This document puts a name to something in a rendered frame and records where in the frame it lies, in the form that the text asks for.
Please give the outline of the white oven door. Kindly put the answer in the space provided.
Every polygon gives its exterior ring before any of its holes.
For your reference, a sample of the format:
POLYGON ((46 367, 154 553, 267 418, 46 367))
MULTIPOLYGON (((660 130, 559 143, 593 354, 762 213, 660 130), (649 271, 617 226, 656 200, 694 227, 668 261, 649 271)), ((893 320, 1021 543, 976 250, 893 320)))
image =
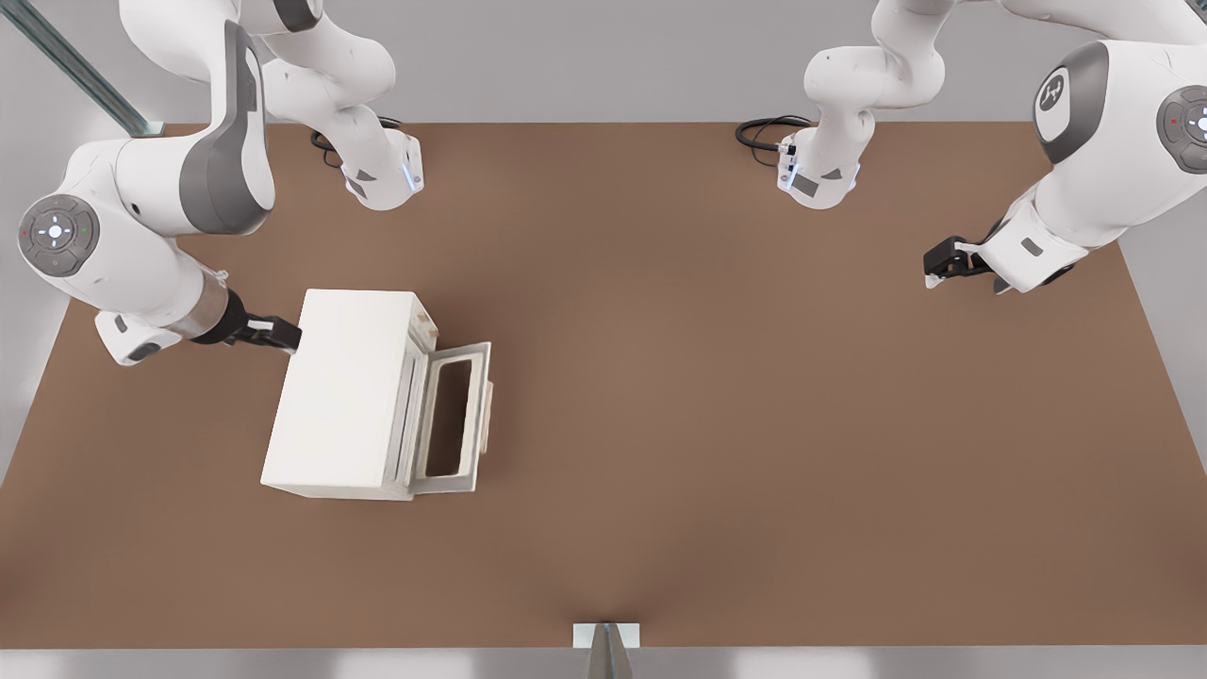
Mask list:
POLYGON ((420 400, 414 455, 406 474, 413 494, 476 491, 482 400, 491 343, 435 352, 420 400))

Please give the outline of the white oven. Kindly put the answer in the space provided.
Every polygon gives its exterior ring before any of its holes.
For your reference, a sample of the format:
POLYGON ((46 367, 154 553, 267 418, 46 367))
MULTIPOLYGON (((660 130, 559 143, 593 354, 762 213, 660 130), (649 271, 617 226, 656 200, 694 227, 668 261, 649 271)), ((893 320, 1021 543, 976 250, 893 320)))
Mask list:
POLYGON ((307 289, 260 482, 307 498, 410 501, 408 408, 438 330, 412 291, 307 289))

